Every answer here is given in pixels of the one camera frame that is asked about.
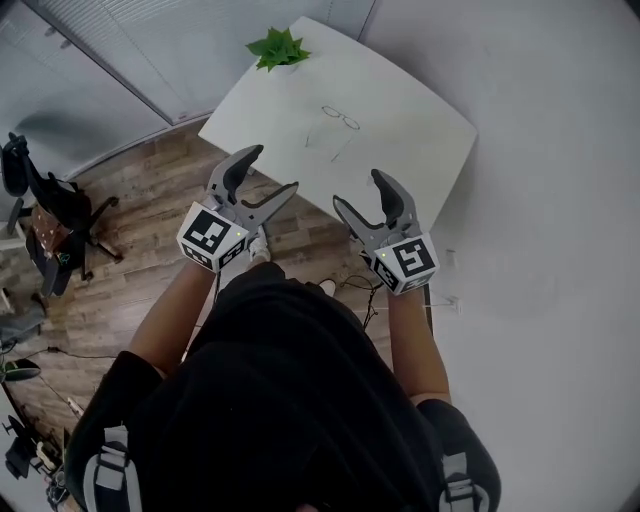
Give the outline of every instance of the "shoe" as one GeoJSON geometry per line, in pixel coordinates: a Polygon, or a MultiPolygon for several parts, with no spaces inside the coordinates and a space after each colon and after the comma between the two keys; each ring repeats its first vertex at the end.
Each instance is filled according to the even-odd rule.
{"type": "Polygon", "coordinates": [[[269,244],[267,243],[267,235],[262,226],[258,228],[258,234],[249,242],[249,260],[256,258],[264,258],[271,261],[271,253],[269,252],[269,244]]]}
{"type": "Polygon", "coordinates": [[[333,279],[325,279],[318,286],[329,297],[333,297],[336,293],[336,282],[333,279]]]}

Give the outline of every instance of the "person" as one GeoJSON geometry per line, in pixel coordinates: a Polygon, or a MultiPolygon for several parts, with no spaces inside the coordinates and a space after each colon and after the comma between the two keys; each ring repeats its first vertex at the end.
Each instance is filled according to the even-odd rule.
{"type": "Polygon", "coordinates": [[[190,346],[214,282],[191,261],[118,355],[67,450],[79,504],[123,424],[146,511],[438,511],[443,456],[460,453],[495,511],[498,472],[451,405],[423,291],[388,296],[392,373],[332,282],[287,280],[262,230],[249,251],[190,346]]]}

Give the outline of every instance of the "backpack strap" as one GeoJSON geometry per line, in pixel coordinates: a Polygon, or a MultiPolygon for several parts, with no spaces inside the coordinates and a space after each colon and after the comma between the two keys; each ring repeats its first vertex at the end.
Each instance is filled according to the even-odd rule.
{"type": "Polygon", "coordinates": [[[467,474],[465,452],[442,458],[445,488],[440,494],[439,512],[488,512],[489,495],[467,474]]]}
{"type": "Polygon", "coordinates": [[[83,491],[89,512],[142,512],[138,473],[129,458],[124,425],[104,429],[104,445],[85,468],[83,491]]]}

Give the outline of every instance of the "cable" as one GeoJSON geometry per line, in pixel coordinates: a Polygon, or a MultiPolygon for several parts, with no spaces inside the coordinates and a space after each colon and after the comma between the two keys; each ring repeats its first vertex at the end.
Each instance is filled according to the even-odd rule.
{"type": "Polygon", "coordinates": [[[42,350],[38,350],[37,352],[34,352],[33,354],[29,354],[28,356],[24,356],[22,359],[29,359],[30,357],[37,356],[38,354],[42,354],[42,352],[48,352],[48,351],[49,351],[49,347],[43,348],[42,350]]]}
{"type": "Polygon", "coordinates": [[[38,375],[38,377],[40,377],[40,380],[42,382],[44,382],[45,386],[47,386],[51,391],[53,391],[56,396],[62,400],[64,402],[64,404],[69,408],[69,410],[73,413],[73,415],[76,415],[76,412],[73,410],[73,407],[71,407],[71,405],[69,405],[69,402],[67,402],[64,398],[62,398],[62,395],[60,393],[58,393],[55,389],[53,389],[53,387],[51,386],[51,384],[49,384],[46,380],[44,380],[44,378],[42,377],[42,375],[38,375]]]}
{"type": "Polygon", "coordinates": [[[367,325],[371,319],[378,314],[376,308],[373,307],[373,298],[376,296],[376,292],[382,288],[382,283],[374,285],[369,279],[364,276],[352,274],[348,276],[344,281],[340,283],[340,288],[344,288],[345,286],[351,286],[353,288],[358,288],[360,290],[368,290],[369,291],[369,300],[367,302],[367,314],[364,316],[364,321],[362,322],[362,328],[366,331],[367,325]],[[363,281],[366,281],[368,286],[360,286],[358,284],[350,283],[349,280],[352,278],[359,278],[363,281]]]}
{"type": "Polygon", "coordinates": [[[70,354],[69,352],[67,352],[66,350],[62,350],[61,348],[58,347],[49,347],[47,348],[48,352],[61,352],[62,354],[69,356],[69,357],[75,357],[77,359],[115,359],[116,356],[83,356],[80,354],[70,354]]]}
{"type": "Polygon", "coordinates": [[[116,358],[116,356],[83,356],[80,354],[71,354],[59,347],[47,347],[47,348],[43,348],[42,350],[38,350],[33,354],[29,354],[28,356],[24,356],[22,359],[29,359],[30,357],[36,356],[38,354],[42,354],[42,352],[50,352],[52,354],[61,353],[69,357],[75,357],[77,359],[115,359],[116,358]]]}

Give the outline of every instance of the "chair leg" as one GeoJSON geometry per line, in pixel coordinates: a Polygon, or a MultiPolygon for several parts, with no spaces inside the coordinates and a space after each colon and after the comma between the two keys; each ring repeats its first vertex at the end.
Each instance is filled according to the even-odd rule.
{"type": "Polygon", "coordinates": [[[80,267],[80,279],[83,281],[91,281],[93,279],[93,272],[87,272],[87,255],[82,255],[82,266],[80,267]]]}
{"type": "Polygon", "coordinates": [[[109,206],[117,206],[119,202],[120,200],[117,197],[110,197],[109,199],[107,199],[95,212],[93,212],[91,217],[89,217],[89,225],[85,229],[91,229],[100,218],[100,216],[104,213],[104,211],[109,208],[109,206]]]}
{"type": "Polygon", "coordinates": [[[120,263],[122,261],[122,254],[113,254],[109,249],[107,249],[100,242],[92,243],[91,245],[96,249],[98,249],[102,254],[104,254],[108,258],[111,258],[116,263],[120,263]]]}

